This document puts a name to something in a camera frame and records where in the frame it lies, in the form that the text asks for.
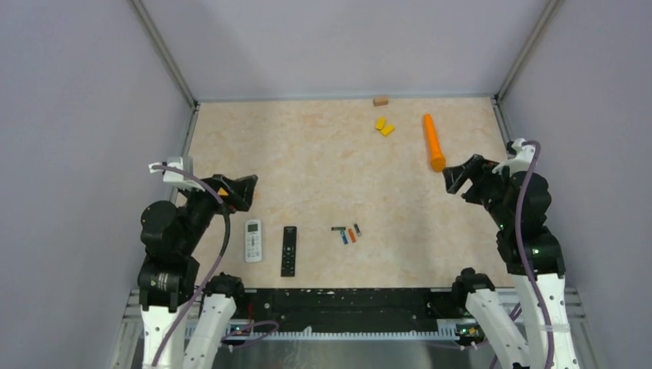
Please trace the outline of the black remote control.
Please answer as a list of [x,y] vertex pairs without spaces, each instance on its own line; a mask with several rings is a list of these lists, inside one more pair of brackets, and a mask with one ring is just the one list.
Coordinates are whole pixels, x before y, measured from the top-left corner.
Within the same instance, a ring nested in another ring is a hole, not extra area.
[[296,250],[297,250],[296,226],[286,226],[283,228],[282,250],[281,250],[281,277],[291,278],[295,276],[296,271]]

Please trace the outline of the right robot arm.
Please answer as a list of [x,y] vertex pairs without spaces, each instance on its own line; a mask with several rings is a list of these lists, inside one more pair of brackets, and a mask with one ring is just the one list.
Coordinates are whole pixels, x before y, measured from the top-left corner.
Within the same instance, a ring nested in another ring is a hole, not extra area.
[[446,190],[482,206],[498,227],[497,249],[512,277],[525,333],[501,307],[485,274],[467,268],[456,278],[453,311],[472,316],[504,368],[578,368],[567,316],[566,268],[558,239],[545,222],[551,205],[547,180],[535,174],[538,159],[528,145],[501,163],[473,155],[443,170]]

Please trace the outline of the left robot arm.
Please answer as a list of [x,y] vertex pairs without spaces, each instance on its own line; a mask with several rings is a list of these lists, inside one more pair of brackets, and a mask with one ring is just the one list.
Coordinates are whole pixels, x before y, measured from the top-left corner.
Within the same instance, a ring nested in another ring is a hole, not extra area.
[[144,327],[144,368],[210,368],[228,322],[247,305],[240,278],[216,274],[216,261],[196,281],[199,262],[193,253],[212,219],[223,217],[225,233],[218,255],[231,236],[231,215],[250,209],[257,175],[235,180],[224,175],[199,179],[174,168],[155,166],[165,182],[186,198],[150,204],[141,214],[141,242],[146,257],[138,273],[139,306]]

